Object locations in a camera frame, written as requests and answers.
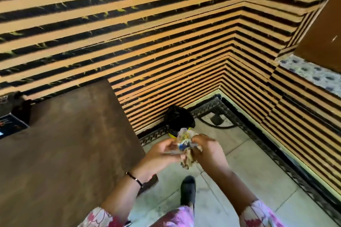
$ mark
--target brown table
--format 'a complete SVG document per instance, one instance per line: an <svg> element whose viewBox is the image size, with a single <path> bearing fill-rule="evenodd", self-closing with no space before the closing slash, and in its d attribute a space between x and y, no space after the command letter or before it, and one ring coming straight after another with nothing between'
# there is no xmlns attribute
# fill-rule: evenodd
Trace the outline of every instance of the brown table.
<svg viewBox="0 0 341 227"><path fill-rule="evenodd" d="M30 126L0 140L2 227L77 226L145 154L107 80L34 105Z"/></svg>

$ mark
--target black shoe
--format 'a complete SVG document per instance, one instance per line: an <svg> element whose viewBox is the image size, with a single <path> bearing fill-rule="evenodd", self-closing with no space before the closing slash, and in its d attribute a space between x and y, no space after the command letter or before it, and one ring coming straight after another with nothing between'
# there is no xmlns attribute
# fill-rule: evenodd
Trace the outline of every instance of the black shoe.
<svg viewBox="0 0 341 227"><path fill-rule="evenodd" d="M187 176L181 183L181 199L180 205L191 206L195 204L195 178L193 176Z"/></svg>

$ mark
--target bracelet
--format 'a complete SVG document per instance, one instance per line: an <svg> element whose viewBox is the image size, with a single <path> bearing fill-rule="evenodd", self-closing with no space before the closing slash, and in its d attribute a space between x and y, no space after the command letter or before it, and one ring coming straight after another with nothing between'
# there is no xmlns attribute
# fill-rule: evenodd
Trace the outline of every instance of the bracelet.
<svg viewBox="0 0 341 227"><path fill-rule="evenodd" d="M140 186L142 187L143 184L141 183L141 181L139 181L137 178L135 178L133 175L131 175L128 171L126 172L126 174L131 177L133 180L135 180L138 184L140 184Z"/></svg>

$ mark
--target crumpled plastic bag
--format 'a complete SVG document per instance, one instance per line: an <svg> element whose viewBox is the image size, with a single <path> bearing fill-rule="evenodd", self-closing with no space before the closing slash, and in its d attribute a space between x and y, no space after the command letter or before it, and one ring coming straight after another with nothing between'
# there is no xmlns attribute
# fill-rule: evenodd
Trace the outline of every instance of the crumpled plastic bag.
<svg viewBox="0 0 341 227"><path fill-rule="evenodd" d="M191 154L191 149L193 147L198 147L200 151L202 151L201 146L192 143L192 137L194 137L196 133L187 128L180 129L177 136L177 144L180 151L185 151L186 158L180 163L183 168L189 169L193 163L194 159Z"/></svg>

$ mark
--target floral sleeve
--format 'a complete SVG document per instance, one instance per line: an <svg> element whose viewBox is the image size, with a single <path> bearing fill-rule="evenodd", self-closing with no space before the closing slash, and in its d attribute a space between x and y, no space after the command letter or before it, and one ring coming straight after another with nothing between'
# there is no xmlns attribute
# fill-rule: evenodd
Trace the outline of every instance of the floral sleeve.
<svg viewBox="0 0 341 227"><path fill-rule="evenodd" d="M112 217L103 208L93 209L78 227L123 227L119 219Z"/></svg>
<svg viewBox="0 0 341 227"><path fill-rule="evenodd" d="M284 227L274 212L260 200L244 210L239 222L240 227Z"/></svg>

